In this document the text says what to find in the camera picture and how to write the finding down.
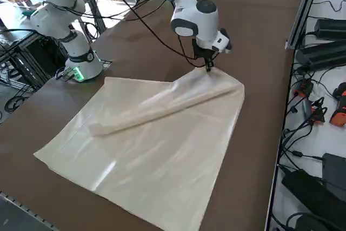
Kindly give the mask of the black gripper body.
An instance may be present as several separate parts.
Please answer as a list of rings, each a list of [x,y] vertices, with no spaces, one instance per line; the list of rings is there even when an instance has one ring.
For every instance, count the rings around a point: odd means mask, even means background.
[[[192,48],[193,48],[195,58],[203,58],[206,61],[212,60],[216,54],[216,51],[214,50],[203,49],[200,46],[198,46],[195,38],[192,39]]]

